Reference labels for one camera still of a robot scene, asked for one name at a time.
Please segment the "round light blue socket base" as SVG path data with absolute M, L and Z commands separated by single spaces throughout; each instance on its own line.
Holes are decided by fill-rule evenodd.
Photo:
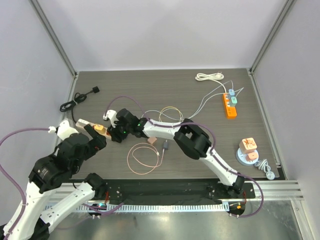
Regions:
M 236 151 L 236 159 L 244 166 L 253 166 L 259 160 L 259 153 L 257 150 L 251 153 L 243 153 L 240 148 Z

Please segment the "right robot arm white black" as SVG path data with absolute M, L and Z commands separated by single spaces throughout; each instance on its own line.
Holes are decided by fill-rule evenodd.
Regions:
M 116 112 L 107 110 L 104 121 L 110 121 L 107 132 L 113 142 L 121 143 L 129 134 L 137 138 L 161 138 L 175 141 L 189 158 L 203 162 L 224 185 L 226 194 L 237 198 L 244 192 L 245 177 L 233 169 L 216 151 L 216 139 L 192 120 L 159 122 L 148 117 L 138 118 L 123 108 Z

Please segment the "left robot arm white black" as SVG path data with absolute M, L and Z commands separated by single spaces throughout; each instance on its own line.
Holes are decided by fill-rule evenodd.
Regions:
M 0 227 L 2 240 L 47 240 L 75 208 L 106 195 L 106 182 L 96 173 L 90 173 L 74 192 L 52 208 L 44 210 L 62 183 L 71 179 L 84 161 L 107 145 L 106 137 L 91 125 L 87 124 L 84 129 L 89 135 L 69 126 L 49 128 L 49 132 L 56 132 L 62 141 L 53 153 L 35 162 L 26 191 L 20 191 L 22 200 L 16 212 L 7 224 Z

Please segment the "yellow charger plug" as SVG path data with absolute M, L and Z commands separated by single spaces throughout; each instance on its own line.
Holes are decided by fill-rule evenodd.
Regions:
M 101 135 L 103 135 L 103 134 L 106 133 L 106 129 L 105 129 L 105 127 L 104 127 L 103 125 L 95 124 L 95 125 L 93 126 L 93 128 L 94 128 L 94 130 L 95 130 L 96 132 L 98 132 L 98 133 L 101 134 Z

